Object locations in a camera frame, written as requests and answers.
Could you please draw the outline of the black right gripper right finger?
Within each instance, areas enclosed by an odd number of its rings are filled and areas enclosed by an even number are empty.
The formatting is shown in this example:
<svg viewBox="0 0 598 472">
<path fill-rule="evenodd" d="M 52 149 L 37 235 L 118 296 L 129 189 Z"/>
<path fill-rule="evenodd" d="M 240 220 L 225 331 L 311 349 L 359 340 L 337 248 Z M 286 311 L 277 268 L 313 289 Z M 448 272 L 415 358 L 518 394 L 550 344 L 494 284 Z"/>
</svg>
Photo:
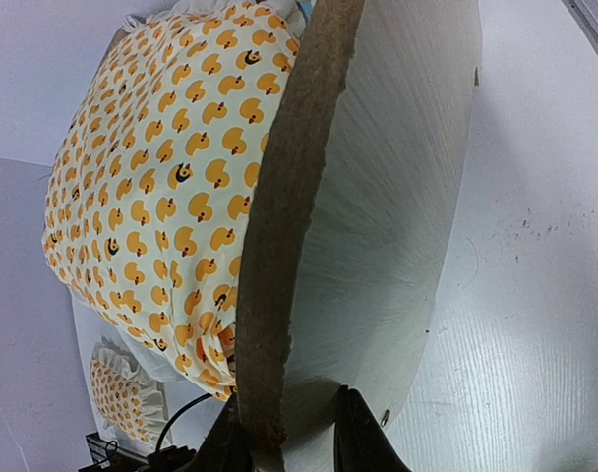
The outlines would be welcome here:
<svg viewBox="0 0 598 472">
<path fill-rule="evenodd" d="M 333 461 L 336 472 L 410 472 L 361 393 L 347 385 L 337 394 Z"/>
</svg>

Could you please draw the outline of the duck print mattress cushion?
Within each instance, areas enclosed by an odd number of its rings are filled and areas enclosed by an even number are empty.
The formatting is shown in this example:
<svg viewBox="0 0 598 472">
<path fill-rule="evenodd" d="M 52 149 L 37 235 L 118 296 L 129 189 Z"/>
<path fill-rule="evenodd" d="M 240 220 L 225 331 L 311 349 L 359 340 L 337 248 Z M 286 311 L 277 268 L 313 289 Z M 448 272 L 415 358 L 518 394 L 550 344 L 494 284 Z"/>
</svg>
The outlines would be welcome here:
<svg viewBox="0 0 598 472">
<path fill-rule="evenodd" d="M 132 21 L 47 186 L 58 279 L 220 400 L 236 388 L 244 237 L 304 27 L 293 1 L 180 1 Z"/>
</svg>

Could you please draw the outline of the wooden striped pet bed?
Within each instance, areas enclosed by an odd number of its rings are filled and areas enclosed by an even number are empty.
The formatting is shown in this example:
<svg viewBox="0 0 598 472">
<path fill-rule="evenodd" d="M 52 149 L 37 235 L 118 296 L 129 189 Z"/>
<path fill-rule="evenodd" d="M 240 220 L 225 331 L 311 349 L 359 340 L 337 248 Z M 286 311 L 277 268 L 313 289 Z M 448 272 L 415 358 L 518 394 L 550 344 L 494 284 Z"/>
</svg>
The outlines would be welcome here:
<svg viewBox="0 0 598 472">
<path fill-rule="evenodd" d="M 402 409 L 458 198 L 481 60 L 475 1 L 320 1 L 270 130 L 237 305 L 259 471 L 330 471 L 338 390 Z"/>
</svg>

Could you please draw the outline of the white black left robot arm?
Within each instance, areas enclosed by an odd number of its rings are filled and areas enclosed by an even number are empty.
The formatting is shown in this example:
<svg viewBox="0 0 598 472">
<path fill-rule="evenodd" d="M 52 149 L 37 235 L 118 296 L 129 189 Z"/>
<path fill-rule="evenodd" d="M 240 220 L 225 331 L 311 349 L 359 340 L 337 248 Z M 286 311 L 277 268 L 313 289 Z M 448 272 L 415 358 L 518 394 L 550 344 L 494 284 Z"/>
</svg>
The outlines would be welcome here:
<svg viewBox="0 0 598 472">
<path fill-rule="evenodd" d="M 203 394 L 174 413 L 163 427 L 154 450 L 147 456 L 122 448 L 116 440 L 106 442 L 97 433 L 86 435 L 92 464 L 79 468 L 79 471 L 184 471 L 193 463 L 197 452 L 187 446 L 163 448 L 163 443 L 181 416 L 210 398 L 210 394 Z"/>
</svg>

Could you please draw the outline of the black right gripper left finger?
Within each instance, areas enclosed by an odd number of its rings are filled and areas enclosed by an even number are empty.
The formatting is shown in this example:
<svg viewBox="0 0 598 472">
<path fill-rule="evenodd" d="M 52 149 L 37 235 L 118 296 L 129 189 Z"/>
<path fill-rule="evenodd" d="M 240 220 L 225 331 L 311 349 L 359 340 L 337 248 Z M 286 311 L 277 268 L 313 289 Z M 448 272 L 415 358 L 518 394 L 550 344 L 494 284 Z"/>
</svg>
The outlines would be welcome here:
<svg viewBox="0 0 598 472">
<path fill-rule="evenodd" d="M 239 420 L 237 396 L 232 395 L 190 463 L 191 471 L 250 472 L 253 459 Z"/>
</svg>

